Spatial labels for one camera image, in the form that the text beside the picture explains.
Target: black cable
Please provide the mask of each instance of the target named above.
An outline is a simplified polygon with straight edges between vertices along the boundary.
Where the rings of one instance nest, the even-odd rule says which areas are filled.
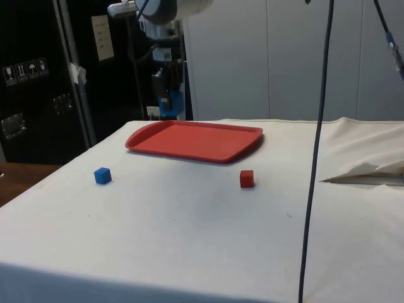
[[[384,19],[383,12],[381,11],[379,0],[374,0],[374,5],[376,6],[377,13],[379,14],[379,18],[380,18],[381,24],[383,25],[384,31],[386,33],[389,33],[390,31],[389,31],[389,28],[387,26],[386,20]]]
[[[136,18],[136,21],[139,21],[141,15],[143,15],[143,12],[145,11],[145,8],[147,4],[149,3],[150,0],[146,0],[145,3],[143,3],[142,7],[139,9],[138,17]]]
[[[129,23],[129,18],[126,18],[126,28],[127,28],[127,31],[128,31],[129,53],[130,53],[131,57],[133,58],[133,60],[131,60],[131,61],[133,63],[134,79],[135,79],[136,88],[137,88],[137,91],[138,91],[138,98],[139,98],[141,117],[142,117],[143,120],[145,120],[146,119],[145,106],[144,106],[143,98],[142,98],[141,92],[140,92],[140,79],[139,79],[138,65],[136,63],[136,58],[134,56],[133,39],[132,39],[131,25]]]
[[[140,57],[139,59],[135,58],[136,64],[139,65],[139,64],[143,63],[145,60],[147,60],[150,57],[150,55],[153,53],[153,51],[155,49],[157,49],[159,46],[160,46],[160,44],[156,43],[155,45],[150,47],[150,50],[143,57]],[[130,50],[129,50],[129,58],[131,61],[133,61],[133,57],[132,57],[132,54],[130,53]]]
[[[309,242],[311,206],[312,206],[312,202],[313,202],[314,186],[316,184],[318,150],[319,150],[319,145],[320,145],[321,128],[323,126],[324,105],[325,105],[325,100],[326,100],[328,52],[330,49],[330,36],[331,36],[331,29],[333,26],[333,16],[334,16],[334,0],[330,0],[330,10],[328,12],[327,31],[326,31],[326,38],[325,38],[325,43],[324,43],[323,78],[321,80],[320,106],[319,106],[318,119],[317,119],[316,139],[314,141],[310,190],[309,190],[309,197],[307,200],[306,222],[304,225],[302,264],[300,267],[300,281],[299,281],[299,303],[303,303],[304,275],[306,272],[306,259],[307,259],[307,244]]]

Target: white cloth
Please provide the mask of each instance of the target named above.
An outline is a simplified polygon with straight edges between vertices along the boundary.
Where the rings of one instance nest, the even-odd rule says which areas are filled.
[[[316,125],[219,123],[262,127],[264,143],[232,165],[137,155],[124,144],[145,122],[130,122],[0,208],[0,302],[297,302]],[[322,174],[352,123],[324,125]],[[257,186],[240,189],[250,169]],[[317,182],[306,302],[401,302],[403,230],[401,187]]]

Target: small cube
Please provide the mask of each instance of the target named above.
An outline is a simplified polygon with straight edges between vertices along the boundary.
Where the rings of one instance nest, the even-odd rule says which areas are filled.
[[[111,171],[109,169],[104,168],[104,167],[96,170],[94,172],[94,176],[95,176],[95,182],[97,184],[105,185],[105,184],[109,183],[112,180]]]
[[[254,171],[253,170],[242,170],[240,173],[240,187],[241,188],[252,188],[254,186],[255,186]]]

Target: plastic tray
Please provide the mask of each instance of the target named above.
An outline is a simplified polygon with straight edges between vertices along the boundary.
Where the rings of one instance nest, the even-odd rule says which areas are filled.
[[[125,146],[150,155],[230,163],[249,152],[262,134],[261,128],[162,121],[137,130]]]

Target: white wall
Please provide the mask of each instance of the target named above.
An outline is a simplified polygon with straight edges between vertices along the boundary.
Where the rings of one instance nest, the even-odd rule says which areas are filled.
[[[381,3],[404,50],[404,1]],[[216,0],[185,23],[196,119],[316,119],[328,1]],[[325,119],[403,120],[373,0],[335,3]]]

